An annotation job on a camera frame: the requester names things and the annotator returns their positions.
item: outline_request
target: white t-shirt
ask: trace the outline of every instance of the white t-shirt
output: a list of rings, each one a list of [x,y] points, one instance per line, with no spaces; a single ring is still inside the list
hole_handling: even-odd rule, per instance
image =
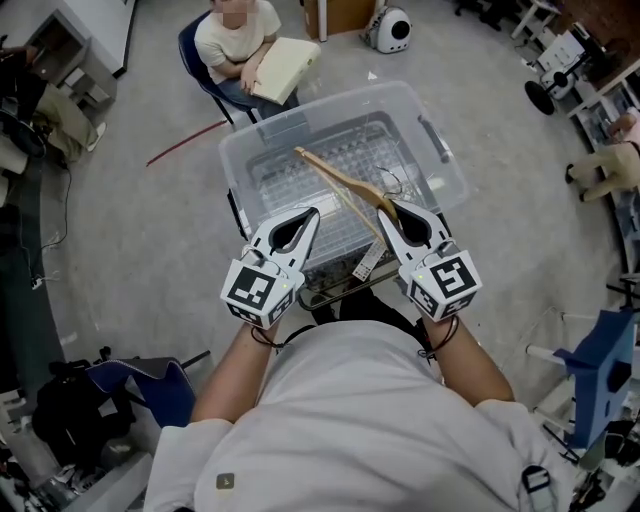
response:
[[[221,14],[211,13],[200,22],[194,38],[200,60],[209,68],[214,83],[226,77],[216,72],[226,59],[244,62],[258,51],[264,38],[274,35],[280,28],[278,13],[266,0],[256,0],[255,12],[249,13],[247,23],[231,30],[222,25]]]
[[[571,474],[526,408],[471,407],[419,348],[378,322],[301,334],[235,425],[163,429],[145,512],[528,510],[529,465],[549,471],[567,510]]]

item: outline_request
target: white notebook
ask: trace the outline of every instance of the white notebook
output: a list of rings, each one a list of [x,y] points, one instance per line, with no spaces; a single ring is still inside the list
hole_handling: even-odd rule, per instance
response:
[[[316,43],[279,37],[258,67],[253,95],[283,105],[319,56]]]

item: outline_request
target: black bag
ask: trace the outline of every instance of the black bag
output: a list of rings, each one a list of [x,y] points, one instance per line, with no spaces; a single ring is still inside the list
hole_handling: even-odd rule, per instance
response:
[[[58,463],[85,470],[98,466],[105,443],[126,435],[135,421],[124,384],[114,393],[103,393],[87,375],[88,367],[87,361],[51,364],[55,378],[38,391],[33,414],[36,435]],[[99,409],[109,399],[117,412],[103,417]]]

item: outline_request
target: concrete floor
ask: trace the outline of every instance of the concrete floor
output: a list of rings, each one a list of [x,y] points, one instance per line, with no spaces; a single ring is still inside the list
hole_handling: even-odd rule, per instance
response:
[[[96,151],[72,168],[69,236],[45,256],[58,331],[68,357],[173,355],[211,349],[218,361],[238,328],[218,296],[243,240],[225,194],[218,128],[145,167],[153,156],[222,119],[189,77],[176,37],[204,12],[205,0],[138,0],[129,71],[104,116]],[[379,80],[403,80],[424,100],[456,155],[470,198],[447,213],[468,249],[484,289],[462,317],[527,405],[557,379],[546,363],[523,355],[524,335],[549,308],[594,314],[611,307],[607,278],[617,272],[604,202],[579,203],[565,185],[566,164],[585,153],[569,120],[545,117],[525,96],[535,75],[522,65],[507,33],[496,33],[447,0],[397,0],[410,13],[410,48],[381,55],[356,34],[322,46],[303,102]],[[273,0],[282,35],[305,37],[295,0]],[[504,22],[507,30],[512,29]],[[246,116],[238,113],[246,124]],[[43,239],[62,230],[61,177],[47,177]],[[411,319],[417,312],[392,283],[377,292]],[[284,331],[310,323],[299,308]],[[546,346],[574,344],[549,314],[531,336]]]

